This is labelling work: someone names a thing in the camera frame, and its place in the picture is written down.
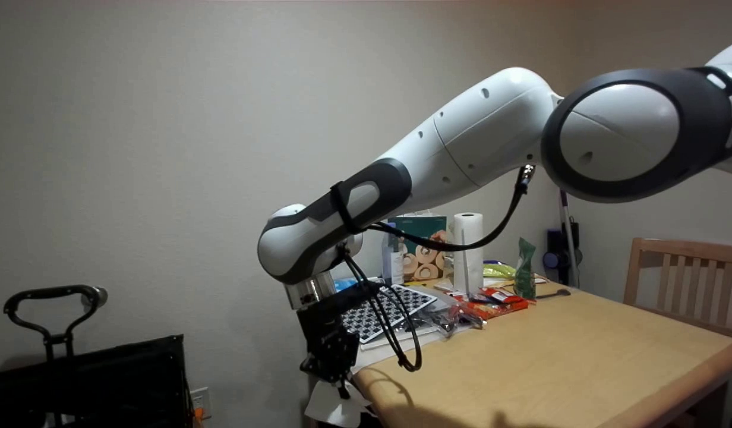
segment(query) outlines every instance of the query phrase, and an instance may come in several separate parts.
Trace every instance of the robotic arm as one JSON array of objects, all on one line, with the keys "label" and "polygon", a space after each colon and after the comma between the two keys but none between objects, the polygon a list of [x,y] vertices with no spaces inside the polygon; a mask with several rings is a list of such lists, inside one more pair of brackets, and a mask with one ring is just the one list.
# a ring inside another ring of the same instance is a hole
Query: robotic arm
[{"label": "robotic arm", "polygon": [[457,200],[533,159],[563,190],[600,202],[645,197],[711,168],[732,172],[732,45],[706,67],[603,74],[566,101],[537,74],[504,70],[328,196],[276,213],[256,254],[300,314],[307,370],[345,382],[354,361],[354,339],[337,325],[367,290],[337,297],[328,272],[358,251],[363,226]]}]

